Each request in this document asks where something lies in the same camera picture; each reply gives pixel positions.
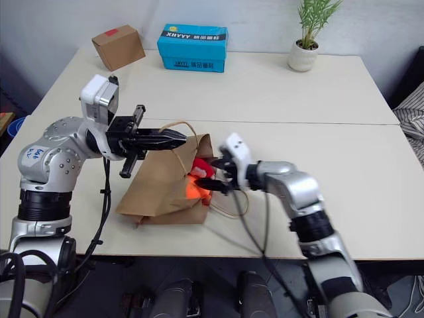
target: striped fabric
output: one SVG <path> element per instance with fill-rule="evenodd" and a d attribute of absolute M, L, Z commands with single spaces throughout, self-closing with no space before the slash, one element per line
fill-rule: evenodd
<path fill-rule="evenodd" d="M 400 127 L 424 168 L 424 82 L 393 112 L 398 117 Z"/>

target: red object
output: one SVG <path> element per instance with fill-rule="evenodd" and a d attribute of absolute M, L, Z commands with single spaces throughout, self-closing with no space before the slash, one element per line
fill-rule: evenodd
<path fill-rule="evenodd" d="M 215 171 L 210 164 L 201 158 L 194 158 L 190 174 L 199 178 L 212 178 Z"/>
<path fill-rule="evenodd" d="M 112 30 L 106 31 L 105 34 L 107 36 L 111 36 L 111 35 L 114 35 L 116 32 L 118 32 L 118 29 L 117 28 L 113 28 Z"/>

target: small brown box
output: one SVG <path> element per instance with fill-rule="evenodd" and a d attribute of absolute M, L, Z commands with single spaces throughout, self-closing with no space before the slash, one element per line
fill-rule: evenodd
<path fill-rule="evenodd" d="M 124 25 L 91 39 L 105 66 L 111 71 L 146 56 L 135 28 Z"/>

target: orange object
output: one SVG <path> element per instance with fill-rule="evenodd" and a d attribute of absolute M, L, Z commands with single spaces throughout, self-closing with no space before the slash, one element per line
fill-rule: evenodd
<path fill-rule="evenodd" d="M 5 132 L 13 117 L 15 117 L 14 113 L 0 113 L 0 136 Z"/>
<path fill-rule="evenodd" d="M 197 186 L 194 181 L 197 177 L 188 175 L 188 183 L 185 188 L 185 196 L 187 199 L 201 199 L 203 205 L 209 205 L 212 199 L 211 190 L 203 189 Z"/>

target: label sticker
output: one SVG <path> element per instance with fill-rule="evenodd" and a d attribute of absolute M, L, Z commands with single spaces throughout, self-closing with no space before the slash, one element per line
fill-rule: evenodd
<path fill-rule="evenodd" d="M 105 34 L 107 36 L 111 36 L 114 35 L 115 33 L 117 33 L 119 30 L 117 28 L 113 28 L 112 30 L 106 31 Z"/>
<path fill-rule="evenodd" d="M 36 144 L 32 145 L 24 153 L 21 161 L 22 165 L 26 167 L 35 165 L 48 149 L 49 147 L 37 146 Z"/>

